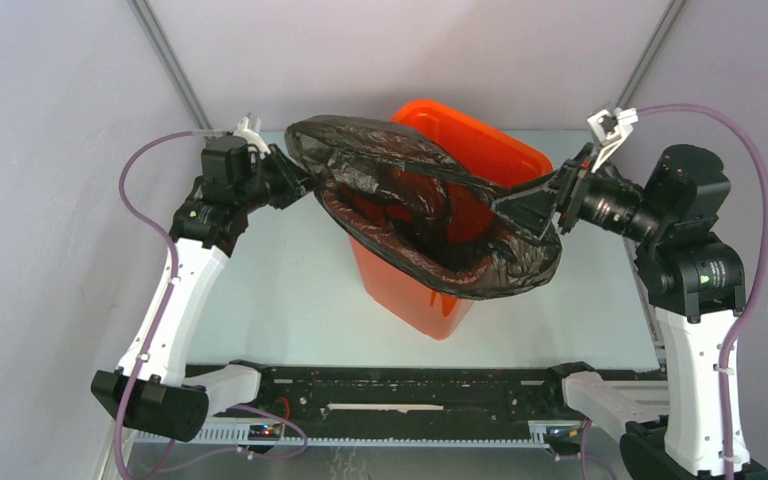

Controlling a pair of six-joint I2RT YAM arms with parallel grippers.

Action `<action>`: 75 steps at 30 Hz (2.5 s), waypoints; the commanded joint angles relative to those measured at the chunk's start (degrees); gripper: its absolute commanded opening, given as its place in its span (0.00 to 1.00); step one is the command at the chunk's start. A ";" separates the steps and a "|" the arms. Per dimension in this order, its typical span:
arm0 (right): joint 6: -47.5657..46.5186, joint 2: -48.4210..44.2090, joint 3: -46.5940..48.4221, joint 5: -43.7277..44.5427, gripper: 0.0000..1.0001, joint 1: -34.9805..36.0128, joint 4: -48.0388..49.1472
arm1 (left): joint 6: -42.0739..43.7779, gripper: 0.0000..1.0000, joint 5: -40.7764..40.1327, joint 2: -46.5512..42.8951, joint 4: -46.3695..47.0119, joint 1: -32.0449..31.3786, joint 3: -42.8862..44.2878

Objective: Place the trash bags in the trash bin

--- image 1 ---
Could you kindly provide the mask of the black plastic trash bag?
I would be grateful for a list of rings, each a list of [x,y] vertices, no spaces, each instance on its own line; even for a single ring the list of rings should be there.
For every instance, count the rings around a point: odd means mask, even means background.
[[[377,258],[424,286],[470,300],[548,284],[561,262],[555,229],[530,240],[491,211],[507,188],[470,173],[408,125],[343,115],[291,124],[289,155],[317,181],[328,215]]]

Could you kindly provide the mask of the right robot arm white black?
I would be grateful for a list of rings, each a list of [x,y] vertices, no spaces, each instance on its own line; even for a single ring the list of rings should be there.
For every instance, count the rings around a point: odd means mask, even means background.
[[[721,391],[736,383],[726,337],[747,306],[743,262],[713,232],[730,188],[721,159],[701,147],[666,148],[642,186],[584,148],[492,205],[534,238],[584,221],[636,243],[634,265],[666,356],[667,411],[631,399],[582,363],[557,367],[541,392],[551,416],[577,411],[609,434],[635,479],[768,477],[745,445],[736,398]]]

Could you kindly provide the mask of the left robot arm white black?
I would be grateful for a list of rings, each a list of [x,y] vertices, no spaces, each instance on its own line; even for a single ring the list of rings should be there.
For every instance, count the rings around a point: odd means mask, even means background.
[[[231,362],[190,377],[186,354],[208,294],[227,265],[255,210],[285,209],[313,187],[312,178],[275,144],[251,131],[209,133],[202,172],[164,229],[167,247],[159,284],[138,333],[111,371],[95,373],[90,390],[124,427],[181,442],[206,420],[239,404],[264,416],[275,388],[252,366]]]

